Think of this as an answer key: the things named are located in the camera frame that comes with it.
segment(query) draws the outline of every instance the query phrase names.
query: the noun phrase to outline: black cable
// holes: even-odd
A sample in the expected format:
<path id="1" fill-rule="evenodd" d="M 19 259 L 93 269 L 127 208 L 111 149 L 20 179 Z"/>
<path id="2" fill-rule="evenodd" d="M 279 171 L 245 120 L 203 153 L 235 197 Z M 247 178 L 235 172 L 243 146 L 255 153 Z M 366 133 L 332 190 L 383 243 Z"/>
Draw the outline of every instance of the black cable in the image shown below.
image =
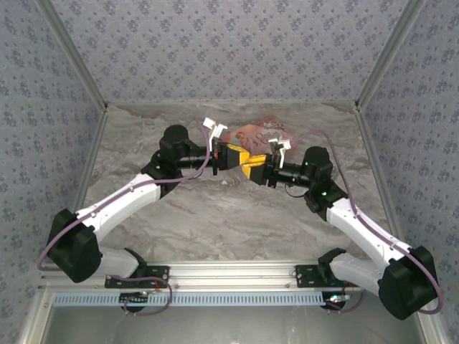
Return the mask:
<path id="1" fill-rule="evenodd" d="M 301 198 L 303 198 L 303 197 L 306 195 L 306 192 L 303 193 L 302 195 L 297 195 L 297 196 L 292 195 L 290 192 L 287 191 L 287 184 L 284 184 L 284 189 L 285 189 L 285 192 L 287 193 L 287 195 L 289 195 L 290 197 L 293 197 L 293 198 L 295 198 L 295 199 L 301 199 Z"/>

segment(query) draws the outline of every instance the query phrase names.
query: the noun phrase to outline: marble floor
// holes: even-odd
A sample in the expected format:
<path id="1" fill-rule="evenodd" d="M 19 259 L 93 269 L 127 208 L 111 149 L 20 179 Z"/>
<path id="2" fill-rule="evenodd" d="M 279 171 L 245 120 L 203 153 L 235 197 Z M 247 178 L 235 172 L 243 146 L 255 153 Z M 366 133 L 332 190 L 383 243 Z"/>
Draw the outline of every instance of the marble floor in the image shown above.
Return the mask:
<path id="1" fill-rule="evenodd" d="M 186 126 L 190 138 L 204 145 L 194 117 L 207 116 L 234 130 L 266 115 L 277 115 L 295 137 L 311 129 L 326 130 L 357 204 L 388 229 L 350 102 L 111 105 L 85 205 L 130 181 L 150 161 L 171 124 Z M 298 145 L 289 161 L 300 163 L 310 145 L 327 146 L 325 138 L 311 137 Z M 344 187 L 337 171 L 333 178 Z M 103 244 L 130 247 L 148 261 L 316 259 L 335 247 L 364 256 L 346 235 L 312 214 L 303 199 L 289 197 L 283 186 L 258 186 L 238 168 L 218 176 L 206 170 L 200 178 L 179 184 L 167 197 L 117 226 Z"/>

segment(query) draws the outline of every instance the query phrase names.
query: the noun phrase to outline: blue cable tray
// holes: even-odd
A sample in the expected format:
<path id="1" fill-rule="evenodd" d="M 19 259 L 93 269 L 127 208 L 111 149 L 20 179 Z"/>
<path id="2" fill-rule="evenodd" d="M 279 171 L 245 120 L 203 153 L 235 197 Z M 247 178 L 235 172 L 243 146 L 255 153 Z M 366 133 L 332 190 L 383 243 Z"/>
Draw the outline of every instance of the blue cable tray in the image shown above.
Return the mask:
<path id="1" fill-rule="evenodd" d="M 121 306 L 119 297 L 119 292 L 57 292 L 53 306 Z M 162 306 L 168 297 L 168 292 L 160 292 L 128 306 Z M 322 305 L 322 292 L 175 292 L 171 302 L 171 307 Z"/>

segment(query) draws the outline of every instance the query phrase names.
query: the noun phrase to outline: snack bag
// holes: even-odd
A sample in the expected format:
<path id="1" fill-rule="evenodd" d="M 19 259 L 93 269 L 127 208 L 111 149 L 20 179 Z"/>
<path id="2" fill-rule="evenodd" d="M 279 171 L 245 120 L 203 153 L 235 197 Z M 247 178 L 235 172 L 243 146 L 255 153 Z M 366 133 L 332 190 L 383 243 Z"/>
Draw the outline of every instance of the snack bag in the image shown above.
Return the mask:
<path id="1" fill-rule="evenodd" d="M 280 123 L 275 115 L 270 115 L 226 134 L 223 137 L 223 141 L 242 146 L 256 156 L 258 154 L 271 153 L 268 140 L 277 135 L 290 140 L 293 138 L 293 135 L 284 124 Z"/>

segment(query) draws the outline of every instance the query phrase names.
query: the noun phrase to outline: wall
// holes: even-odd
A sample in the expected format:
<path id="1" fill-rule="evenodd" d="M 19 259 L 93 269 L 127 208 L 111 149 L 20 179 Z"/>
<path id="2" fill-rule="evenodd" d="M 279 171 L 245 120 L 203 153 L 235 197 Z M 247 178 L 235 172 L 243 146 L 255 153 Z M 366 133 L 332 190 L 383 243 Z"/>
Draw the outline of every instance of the wall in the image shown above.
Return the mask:
<path id="1" fill-rule="evenodd" d="M 0 343 L 15 343 L 98 111 L 32 0 L 0 1 Z"/>
<path id="2" fill-rule="evenodd" d="M 459 4 L 428 1 L 365 110 L 406 240 L 432 253 L 459 342 Z"/>
<path id="3" fill-rule="evenodd" d="M 53 0 L 107 102 L 353 100 L 405 0 Z"/>

